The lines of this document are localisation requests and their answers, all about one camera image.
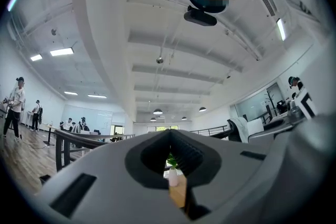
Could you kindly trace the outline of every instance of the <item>ceiling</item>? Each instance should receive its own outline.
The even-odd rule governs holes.
[[[228,76],[253,69],[276,50],[281,40],[278,17],[288,18],[287,25],[291,24],[284,9],[278,7],[271,16],[262,0],[230,1],[216,16],[214,27],[184,20],[189,0],[122,1],[125,61],[137,112],[148,115],[148,122],[156,108],[175,116],[175,121],[189,118],[215,85],[229,83]],[[18,0],[12,12],[20,35],[18,45],[27,59],[42,55],[43,60],[31,65],[59,94],[76,92],[77,97],[66,97],[83,101],[88,101],[88,94],[100,94],[117,102],[119,97],[112,94],[106,79],[101,79],[87,53],[91,45],[84,45],[73,11],[72,0]],[[73,47],[75,54],[52,57],[49,53],[68,47]],[[156,59],[161,51],[164,62],[159,65]]]

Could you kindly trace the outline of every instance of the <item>green plant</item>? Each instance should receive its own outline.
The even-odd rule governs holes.
[[[177,162],[176,162],[175,158],[173,157],[173,155],[171,153],[169,153],[167,162],[176,169]]]

